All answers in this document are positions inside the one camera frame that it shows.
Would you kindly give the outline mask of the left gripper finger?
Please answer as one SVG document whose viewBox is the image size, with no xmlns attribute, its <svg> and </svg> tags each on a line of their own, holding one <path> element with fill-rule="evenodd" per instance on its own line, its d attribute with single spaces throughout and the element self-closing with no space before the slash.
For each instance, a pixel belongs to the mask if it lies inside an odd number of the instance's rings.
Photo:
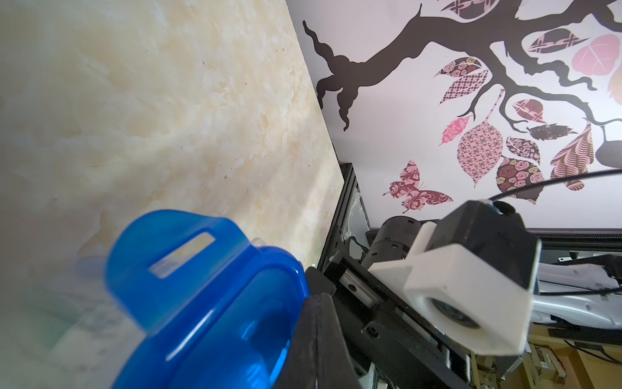
<svg viewBox="0 0 622 389">
<path fill-rule="evenodd" d="M 359 388 L 348 348 L 326 293 L 308 297 L 275 388 Z"/>
</svg>

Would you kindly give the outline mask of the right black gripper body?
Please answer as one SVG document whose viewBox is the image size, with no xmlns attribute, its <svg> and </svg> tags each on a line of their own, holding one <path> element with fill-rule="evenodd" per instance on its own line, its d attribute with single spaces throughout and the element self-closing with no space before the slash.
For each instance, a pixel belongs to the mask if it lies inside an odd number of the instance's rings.
<svg viewBox="0 0 622 389">
<path fill-rule="evenodd" d="M 309 290 L 332 297 L 359 376 L 375 367 L 392 387 L 468 388 L 471 358 L 371 273 L 374 264 L 405 259 L 421 226 L 411 217 L 391 217 L 372 232 L 363 259 L 342 249 L 322 267 L 308 268 Z"/>
</svg>

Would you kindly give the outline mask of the blue lid container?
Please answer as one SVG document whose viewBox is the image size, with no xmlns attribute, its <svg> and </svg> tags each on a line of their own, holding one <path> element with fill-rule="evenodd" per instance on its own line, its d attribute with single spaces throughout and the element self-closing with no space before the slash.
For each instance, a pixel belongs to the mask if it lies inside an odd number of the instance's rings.
<svg viewBox="0 0 622 389">
<path fill-rule="evenodd" d="M 4 388 L 269 388 L 309 295 L 304 269 L 231 220 L 174 210 L 110 253 L 1 295 Z"/>
</svg>

